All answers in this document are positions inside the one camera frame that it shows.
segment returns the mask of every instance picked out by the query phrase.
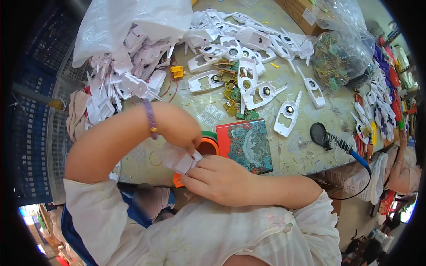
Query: woman's left hand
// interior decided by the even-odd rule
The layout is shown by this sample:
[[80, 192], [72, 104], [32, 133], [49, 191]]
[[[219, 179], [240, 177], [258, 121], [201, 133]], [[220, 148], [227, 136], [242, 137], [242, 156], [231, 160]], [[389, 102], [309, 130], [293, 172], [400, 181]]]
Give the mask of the woman's left hand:
[[171, 103], [153, 102], [158, 133], [171, 144], [193, 154], [201, 143], [201, 128], [190, 114]]

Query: table surface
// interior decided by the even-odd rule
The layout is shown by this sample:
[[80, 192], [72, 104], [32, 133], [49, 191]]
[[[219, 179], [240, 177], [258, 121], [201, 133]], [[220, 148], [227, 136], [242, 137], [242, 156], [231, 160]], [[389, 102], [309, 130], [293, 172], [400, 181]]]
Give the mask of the table surface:
[[[219, 12], [232, 13], [239, 11], [245, 13], [260, 22], [268, 22], [268, 26], [279, 30], [283, 27], [288, 32], [303, 34], [299, 26], [293, 19], [273, 0], [265, 0], [256, 4], [253, 8], [247, 8], [236, 0], [199, 0], [194, 6], [194, 11], [202, 11], [207, 8], [214, 8]], [[226, 19], [236, 23], [231, 17]], [[184, 44], [175, 47], [177, 65], [187, 67], [187, 62], [195, 55], [188, 49], [184, 55]], [[306, 61], [296, 57], [293, 60], [295, 66], [299, 66], [305, 77], [315, 80], [312, 65], [306, 66]], [[268, 129], [269, 144], [271, 146], [273, 172], [270, 175], [286, 174], [312, 174], [323, 170], [338, 167], [354, 161], [337, 162], [334, 157], [335, 150], [326, 151], [323, 147], [314, 144], [310, 138], [309, 130], [313, 123], [321, 122], [328, 132], [339, 135], [341, 132], [354, 132], [354, 122], [351, 111], [355, 113], [354, 92], [346, 88], [341, 88], [337, 92], [330, 92], [323, 88], [326, 100], [325, 106], [316, 109], [310, 100], [303, 80], [299, 73], [294, 73], [289, 63], [277, 57], [265, 64], [266, 72], [258, 77], [258, 83], [271, 81], [275, 88], [288, 86], [288, 88], [277, 95], [270, 103], [257, 109], [260, 117], [266, 121]], [[227, 124], [237, 121], [235, 117], [229, 117], [223, 107], [225, 97], [224, 87], [218, 89], [193, 94], [189, 90], [188, 79], [200, 72], [191, 74], [188, 70], [184, 78], [178, 81], [178, 91], [172, 103], [182, 107], [185, 111], [195, 117], [202, 130], [216, 132], [216, 125]], [[170, 74], [161, 88], [160, 95], [163, 94], [170, 82]], [[173, 82], [169, 93], [163, 98], [168, 101], [176, 90]], [[361, 90], [365, 93], [369, 91], [369, 86], [364, 86]], [[273, 130], [278, 110], [287, 99], [295, 101], [299, 91], [302, 91], [302, 98], [299, 105], [297, 122], [288, 137], [279, 135]], [[123, 103], [124, 110], [134, 107], [130, 100]], [[147, 139], [138, 147], [132, 150], [121, 160], [121, 181], [132, 183], [150, 183], [158, 186], [173, 186], [173, 171], [165, 167], [158, 157], [157, 150], [165, 143], [160, 137], [157, 141]], [[377, 145], [374, 151], [383, 148], [383, 140], [380, 135], [377, 137]]]

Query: woman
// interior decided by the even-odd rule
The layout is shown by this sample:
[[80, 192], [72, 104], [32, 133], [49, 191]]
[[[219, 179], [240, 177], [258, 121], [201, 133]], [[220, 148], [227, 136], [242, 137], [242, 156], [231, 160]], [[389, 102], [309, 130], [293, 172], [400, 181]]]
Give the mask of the woman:
[[407, 195], [419, 190], [421, 170], [416, 165], [414, 149], [407, 148], [407, 135], [404, 131], [400, 131], [399, 141], [400, 146], [397, 153], [397, 146], [387, 152], [389, 154], [388, 165], [393, 162], [387, 185], [390, 190]]
[[181, 177], [199, 201], [148, 229], [129, 219], [108, 174], [156, 131], [189, 153], [201, 141], [192, 116], [154, 102], [94, 126], [68, 155], [66, 206], [98, 265], [340, 265], [337, 215], [319, 185], [300, 175], [254, 175], [220, 156]]

